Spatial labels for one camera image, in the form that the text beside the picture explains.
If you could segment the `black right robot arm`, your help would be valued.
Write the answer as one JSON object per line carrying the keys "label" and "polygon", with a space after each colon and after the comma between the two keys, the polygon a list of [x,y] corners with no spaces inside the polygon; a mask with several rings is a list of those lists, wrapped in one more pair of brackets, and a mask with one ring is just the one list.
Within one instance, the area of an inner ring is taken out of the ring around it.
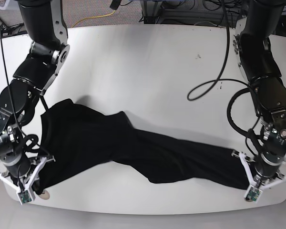
{"label": "black right robot arm", "polygon": [[18,6],[32,44],[0,94],[0,161],[21,191],[30,181],[32,190],[41,194],[39,171],[51,158],[46,148],[50,136],[38,141],[22,127],[33,119],[37,103],[44,102],[44,94],[67,58],[68,30],[60,0],[20,0]]}

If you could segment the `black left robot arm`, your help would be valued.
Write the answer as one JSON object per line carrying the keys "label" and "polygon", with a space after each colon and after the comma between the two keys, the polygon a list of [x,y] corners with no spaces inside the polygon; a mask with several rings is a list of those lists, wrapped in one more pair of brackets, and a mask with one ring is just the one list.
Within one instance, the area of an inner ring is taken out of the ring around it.
{"label": "black left robot arm", "polygon": [[239,67],[263,125],[260,136],[253,129],[239,130],[258,152],[248,176],[250,189],[286,182],[276,178],[286,157],[286,87],[269,39],[285,6],[286,0],[245,0],[235,27]]}

